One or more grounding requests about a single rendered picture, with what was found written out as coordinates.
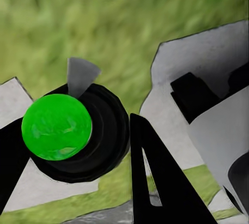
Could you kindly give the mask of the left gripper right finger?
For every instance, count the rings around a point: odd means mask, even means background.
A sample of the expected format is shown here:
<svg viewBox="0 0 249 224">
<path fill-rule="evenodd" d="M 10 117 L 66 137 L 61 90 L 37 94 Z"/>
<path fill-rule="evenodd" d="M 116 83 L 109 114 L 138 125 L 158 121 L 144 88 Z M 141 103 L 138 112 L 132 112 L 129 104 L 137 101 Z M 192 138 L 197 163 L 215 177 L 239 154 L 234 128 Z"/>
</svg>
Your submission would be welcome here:
<svg viewBox="0 0 249 224">
<path fill-rule="evenodd" d="M 217 224 L 150 122 L 130 114 L 134 224 Z M 144 148 L 162 206 L 150 203 Z"/>
</svg>

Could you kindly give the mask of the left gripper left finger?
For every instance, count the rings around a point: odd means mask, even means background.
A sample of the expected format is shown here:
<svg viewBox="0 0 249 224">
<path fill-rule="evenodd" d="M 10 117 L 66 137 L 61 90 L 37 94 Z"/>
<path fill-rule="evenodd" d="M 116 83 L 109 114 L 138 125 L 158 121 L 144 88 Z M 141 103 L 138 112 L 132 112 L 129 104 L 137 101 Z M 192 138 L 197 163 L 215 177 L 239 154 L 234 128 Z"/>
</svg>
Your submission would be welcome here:
<svg viewBox="0 0 249 224">
<path fill-rule="evenodd" d="M 22 120 L 0 129 L 0 215 L 30 158 L 22 137 Z"/>
</svg>

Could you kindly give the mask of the insectifuge atomizer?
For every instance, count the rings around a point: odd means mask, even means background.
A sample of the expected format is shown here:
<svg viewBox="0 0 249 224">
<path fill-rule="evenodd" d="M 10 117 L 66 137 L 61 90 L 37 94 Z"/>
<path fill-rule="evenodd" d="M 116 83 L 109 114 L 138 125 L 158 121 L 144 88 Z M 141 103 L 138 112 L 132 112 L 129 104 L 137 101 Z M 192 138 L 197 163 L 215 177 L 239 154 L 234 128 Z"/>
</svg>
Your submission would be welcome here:
<svg viewBox="0 0 249 224">
<path fill-rule="evenodd" d="M 131 148 L 130 119 L 117 95 L 93 83 L 101 74 L 88 60 L 67 59 L 68 83 L 34 101 L 21 132 L 40 171 L 66 183 L 93 182 Z"/>
</svg>

